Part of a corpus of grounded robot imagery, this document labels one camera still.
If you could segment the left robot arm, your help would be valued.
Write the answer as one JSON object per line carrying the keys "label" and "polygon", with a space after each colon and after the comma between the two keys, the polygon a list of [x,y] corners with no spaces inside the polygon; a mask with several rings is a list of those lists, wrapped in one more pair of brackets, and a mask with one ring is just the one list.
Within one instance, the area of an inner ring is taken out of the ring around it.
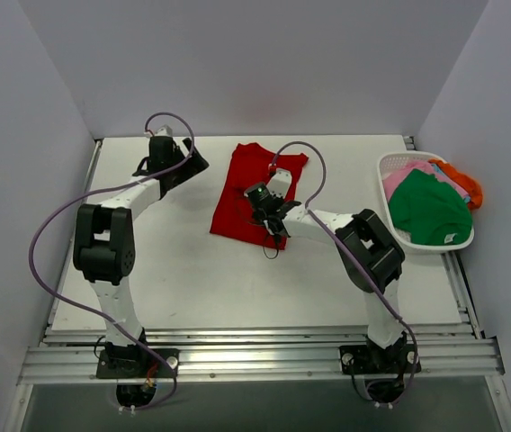
{"label": "left robot arm", "polygon": [[187,153],[168,135],[151,137],[131,186],[97,204],[85,203],[76,213],[73,265],[90,283],[106,316],[107,362],[129,377],[141,376],[149,365],[145,330],[130,292],[136,261],[133,222],[167,192],[209,167],[192,139],[183,139],[183,144]]}

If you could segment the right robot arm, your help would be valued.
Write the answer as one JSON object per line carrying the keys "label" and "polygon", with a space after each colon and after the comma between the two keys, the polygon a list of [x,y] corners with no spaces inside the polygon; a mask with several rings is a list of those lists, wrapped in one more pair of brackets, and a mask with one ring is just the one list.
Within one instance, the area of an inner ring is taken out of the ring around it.
{"label": "right robot arm", "polygon": [[405,253],[378,214],[364,209],[356,214],[307,208],[287,200],[263,182],[244,192],[255,221],[274,239],[303,238],[336,246],[345,271],[363,292],[371,344],[367,360],[385,372],[399,361],[395,345],[404,334],[399,316],[399,278]]}

